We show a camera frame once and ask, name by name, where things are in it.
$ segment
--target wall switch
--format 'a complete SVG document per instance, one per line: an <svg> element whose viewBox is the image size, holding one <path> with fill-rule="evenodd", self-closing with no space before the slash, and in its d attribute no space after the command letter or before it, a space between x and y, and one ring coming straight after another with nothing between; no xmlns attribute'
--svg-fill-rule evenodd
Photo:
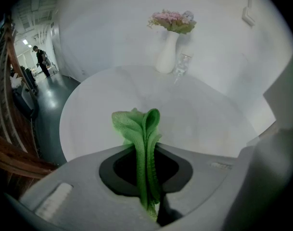
<svg viewBox="0 0 293 231"><path fill-rule="evenodd" d="M242 19L248 23L250 26L255 25L255 16L252 13L252 10L249 7L245 7L242 11Z"/></svg>

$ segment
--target door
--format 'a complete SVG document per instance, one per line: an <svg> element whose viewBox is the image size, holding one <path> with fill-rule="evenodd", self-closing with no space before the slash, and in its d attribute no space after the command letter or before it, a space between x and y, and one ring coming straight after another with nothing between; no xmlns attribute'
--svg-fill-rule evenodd
<svg viewBox="0 0 293 231"><path fill-rule="evenodd" d="M58 63L60 73L62 75L70 77L70 73L68 71L68 68L66 67L66 63L64 61L63 54L62 54L59 26L56 20L51 24L50 33L51 33L53 52L55 55L55 59Z"/></svg>

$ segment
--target gray floor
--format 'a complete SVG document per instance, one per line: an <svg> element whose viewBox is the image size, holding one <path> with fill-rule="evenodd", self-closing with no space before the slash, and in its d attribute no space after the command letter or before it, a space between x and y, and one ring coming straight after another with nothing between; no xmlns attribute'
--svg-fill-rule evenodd
<svg viewBox="0 0 293 231"><path fill-rule="evenodd" d="M60 118L69 95L79 85L73 79L57 73L38 83L39 112L35 131L44 160L62 165L66 159L60 143Z"/></svg>

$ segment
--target white vase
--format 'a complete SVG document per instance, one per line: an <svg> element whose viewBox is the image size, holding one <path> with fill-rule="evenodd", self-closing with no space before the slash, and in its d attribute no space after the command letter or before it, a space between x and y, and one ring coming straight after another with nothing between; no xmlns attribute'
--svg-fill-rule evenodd
<svg viewBox="0 0 293 231"><path fill-rule="evenodd" d="M155 68L158 72L168 74L173 71L176 60L176 42L179 37L179 33L168 31L166 44L160 52Z"/></svg>

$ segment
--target black clothing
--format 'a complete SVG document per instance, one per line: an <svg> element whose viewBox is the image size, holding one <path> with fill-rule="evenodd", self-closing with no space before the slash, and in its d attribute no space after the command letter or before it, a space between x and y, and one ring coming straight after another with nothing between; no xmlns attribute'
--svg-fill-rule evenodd
<svg viewBox="0 0 293 231"><path fill-rule="evenodd" d="M49 71L48 69L46 68L46 66L44 64L39 64L40 68L42 69L42 71L44 72L44 74L49 77L50 74L49 74Z"/></svg>
<svg viewBox="0 0 293 231"><path fill-rule="evenodd" d="M37 56L37 60L38 60L39 64L42 64L42 61L43 61L42 55L43 55L43 53L44 52L42 50L38 50L38 52L36 52L36 56Z"/></svg>
<svg viewBox="0 0 293 231"><path fill-rule="evenodd" d="M44 54L44 52L42 50L38 50L38 52L36 52L36 56L37 56L37 60L39 63L40 68L42 69L42 71L44 72L44 74L49 77L49 71L46 68L46 66L42 63L44 59L42 59L42 55Z"/></svg>

